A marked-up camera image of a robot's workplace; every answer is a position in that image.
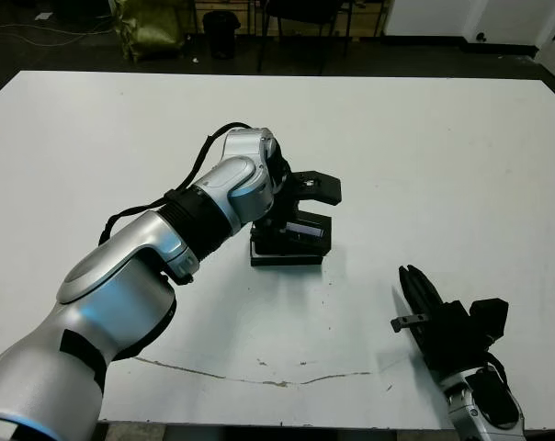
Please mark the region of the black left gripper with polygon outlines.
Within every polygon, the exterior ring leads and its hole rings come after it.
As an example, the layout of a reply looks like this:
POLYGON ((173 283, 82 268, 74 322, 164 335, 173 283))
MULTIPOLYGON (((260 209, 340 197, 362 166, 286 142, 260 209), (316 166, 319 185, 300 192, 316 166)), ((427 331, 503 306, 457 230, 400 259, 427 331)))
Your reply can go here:
POLYGON ((300 180, 297 173, 288 176, 282 188, 274 195, 271 209, 254 226, 261 230, 281 231, 294 216, 300 200, 300 180))

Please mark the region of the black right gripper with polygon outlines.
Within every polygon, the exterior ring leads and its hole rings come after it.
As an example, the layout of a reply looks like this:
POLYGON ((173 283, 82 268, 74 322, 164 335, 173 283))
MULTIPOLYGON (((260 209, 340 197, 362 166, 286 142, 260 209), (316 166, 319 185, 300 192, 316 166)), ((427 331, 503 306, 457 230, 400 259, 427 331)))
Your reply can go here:
POLYGON ((488 341, 460 301, 445 302, 423 271, 400 266, 402 293, 413 315, 391 320, 395 333, 409 329, 433 373, 457 373, 488 362, 488 341))

